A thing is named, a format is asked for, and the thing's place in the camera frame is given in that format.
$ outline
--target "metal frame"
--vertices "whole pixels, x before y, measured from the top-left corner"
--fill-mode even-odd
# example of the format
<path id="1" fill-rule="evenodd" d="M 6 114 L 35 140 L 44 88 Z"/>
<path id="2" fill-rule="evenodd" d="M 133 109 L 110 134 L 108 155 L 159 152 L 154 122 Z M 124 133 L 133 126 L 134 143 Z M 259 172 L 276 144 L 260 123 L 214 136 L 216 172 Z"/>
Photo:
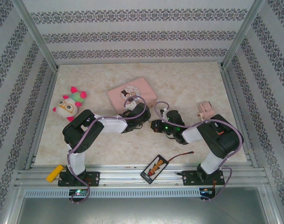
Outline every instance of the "metal frame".
<path id="1" fill-rule="evenodd" d="M 270 188 L 270 183 L 264 168 L 259 168 L 251 145 L 249 143 L 247 131 L 242 121 L 241 112 L 234 97 L 233 89 L 228 79 L 228 74 L 219 64 L 220 72 L 228 95 L 228 99 L 234 114 L 236 125 L 243 134 L 244 151 L 246 162 L 227 162 L 224 167 L 231 167 L 233 175 L 228 183 L 229 188 L 236 187 L 257 187 L 260 198 L 265 210 L 265 215 L 270 224 L 281 224 L 282 219 L 275 202 L 274 195 Z M 39 123 L 39 131 L 34 140 L 33 147 L 28 163 L 27 170 L 20 170 L 17 173 L 14 189 L 8 203 L 3 223 L 17 223 L 19 213 L 22 208 L 24 198 L 62 198 L 68 197 L 69 189 L 75 187 L 57 186 L 58 178 L 53 183 L 49 183 L 45 178 L 53 171 L 55 166 L 36 166 L 34 165 L 43 125 L 46 120 L 51 96 L 55 87 L 57 73 L 54 75 L 51 88 L 47 95 L 44 105 L 43 116 Z M 155 181 L 149 185 L 141 177 L 140 173 L 147 166 L 145 165 L 87 165 L 87 171 L 99 171 L 101 173 L 99 187 L 91 188 L 90 197 L 198 197 L 199 188 L 211 186 L 190 186 L 183 185 L 182 177 L 176 173 L 181 170 L 196 170 L 198 164 L 170 164 L 160 174 Z M 224 177 L 228 178 L 229 171 L 223 170 Z"/>
<path id="2" fill-rule="evenodd" d="M 22 20 L 26 24 L 29 32 L 31 33 L 32 37 L 36 41 L 39 49 L 42 51 L 43 56 L 47 60 L 50 68 L 52 69 L 53 72 L 57 71 L 58 65 L 56 64 L 56 61 L 50 51 L 50 49 L 47 46 L 47 43 L 45 42 L 43 36 L 41 35 L 39 29 L 37 28 L 30 12 L 28 11 L 25 3 L 23 0 L 13 0 L 12 1 L 14 7 L 20 14 Z"/>
<path id="3" fill-rule="evenodd" d="M 32 144 L 32 147 L 31 147 L 30 153 L 29 153 L 29 158 L 28 158 L 26 166 L 25 166 L 26 170 L 30 169 L 31 163 L 33 161 L 33 155 L 37 154 L 40 139 L 41 139 L 41 136 L 43 134 L 43 127 L 44 127 L 45 121 L 47 119 L 48 109 L 50 107 L 50 102 L 52 100 L 53 91 L 54 91 L 54 88 L 55 88 L 55 85 L 56 85 L 58 72 L 59 72 L 59 67 L 58 67 L 57 71 L 55 72 L 55 74 L 53 75 L 53 78 L 51 80 L 51 84 L 50 84 L 50 87 L 49 87 L 49 90 L 48 90 L 48 93 L 47 93 L 46 101 L 45 101 L 44 106 L 43 106 L 42 116 L 39 119 L 39 123 L 38 123 L 38 127 L 37 127 L 38 131 L 36 132 L 36 134 L 34 136 L 33 144 Z"/>
<path id="4" fill-rule="evenodd" d="M 239 48 L 240 43 L 242 42 L 244 36 L 246 35 L 249 27 L 251 26 L 251 23 L 253 22 L 253 20 L 255 19 L 258 11 L 260 10 L 260 8 L 263 6 L 263 3 L 265 2 L 265 0 L 255 0 L 251 6 L 251 8 L 249 9 L 246 18 L 244 19 L 239 31 L 237 32 L 237 34 L 234 37 L 234 40 L 232 41 L 225 57 L 224 60 L 222 62 L 222 66 L 223 67 L 227 67 L 230 64 L 231 59 L 233 58 L 236 50 Z"/>

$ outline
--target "stuffed toy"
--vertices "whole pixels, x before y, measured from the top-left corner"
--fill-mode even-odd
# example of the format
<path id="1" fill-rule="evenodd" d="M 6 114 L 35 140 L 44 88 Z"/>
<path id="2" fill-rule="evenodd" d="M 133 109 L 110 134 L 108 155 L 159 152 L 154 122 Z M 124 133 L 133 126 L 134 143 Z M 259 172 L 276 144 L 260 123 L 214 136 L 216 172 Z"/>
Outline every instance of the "stuffed toy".
<path id="1" fill-rule="evenodd" d="M 69 121 L 74 119 L 78 112 L 78 107 L 82 106 L 87 94 L 85 91 L 79 92 L 76 87 L 71 87 L 71 95 L 63 95 L 63 99 L 53 108 L 60 116 L 67 118 Z"/>

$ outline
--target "gray metal floor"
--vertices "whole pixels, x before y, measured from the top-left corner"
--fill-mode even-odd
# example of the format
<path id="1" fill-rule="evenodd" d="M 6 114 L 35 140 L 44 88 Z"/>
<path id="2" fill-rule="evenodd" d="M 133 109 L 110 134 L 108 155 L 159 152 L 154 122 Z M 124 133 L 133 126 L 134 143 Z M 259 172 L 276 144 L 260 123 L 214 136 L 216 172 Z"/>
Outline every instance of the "gray metal floor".
<path id="1" fill-rule="evenodd" d="M 19 224 L 264 224 L 257 188 L 227 188 L 218 199 L 90 198 L 80 205 L 68 199 L 25 198 Z"/>

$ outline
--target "floral striped wallpaper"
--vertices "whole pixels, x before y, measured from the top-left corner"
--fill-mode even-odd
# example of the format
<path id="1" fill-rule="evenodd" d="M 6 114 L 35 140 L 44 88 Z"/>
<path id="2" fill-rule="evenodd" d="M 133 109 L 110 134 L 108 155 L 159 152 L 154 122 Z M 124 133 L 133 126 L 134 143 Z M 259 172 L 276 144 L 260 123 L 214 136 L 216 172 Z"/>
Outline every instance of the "floral striped wallpaper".
<path id="1" fill-rule="evenodd" d="M 265 1 L 228 73 L 284 219 L 284 0 Z"/>
<path id="2" fill-rule="evenodd" d="M 52 70 L 10 0 L 0 0 L 0 217 L 24 169 Z"/>
<path id="3" fill-rule="evenodd" d="M 221 62 L 253 0 L 25 0 L 58 64 Z"/>

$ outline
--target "marble-patterned surface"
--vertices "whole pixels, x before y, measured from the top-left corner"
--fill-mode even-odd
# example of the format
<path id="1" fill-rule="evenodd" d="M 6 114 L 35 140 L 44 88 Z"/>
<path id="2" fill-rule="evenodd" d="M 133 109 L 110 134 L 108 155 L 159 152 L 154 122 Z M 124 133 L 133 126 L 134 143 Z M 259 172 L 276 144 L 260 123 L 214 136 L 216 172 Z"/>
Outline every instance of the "marble-patterned surface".
<path id="1" fill-rule="evenodd" d="M 230 104 L 217 63 L 133 63 L 61 65 L 45 122 L 35 165 L 66 164 L 67 148 L 62 135 L 68 124 L 52 108 L 62 95 L 70 94 L 76 86 L 87 92 L 87 99 L 79 112 L 90 109 L 99 115 L 116 115 L 107 92 L 120 85 L 144 77 L 158 100 L 176 109 L 186 125 L 199 121 L 198 105 L 210 101 L 215 111 L 235 125 Z M 151 120 L 157 119 L 153 108 Z M 147 164 L 158 154 L 169 159 L 179 153 L 193 150 L 195 154 L 179 156 L 172 163 L 198 163 L 205 159 L 209 148 L 204 140 L 180 145 L 167 139 L 163 133 L 154 133 L 149 123 L 141 130 L 127 134 L 104 133 L 98 136 L 86 151 L 86 164 L 125 165 Z M 243 149 L 231 157 L 231 162 L 245 162 Z"/>

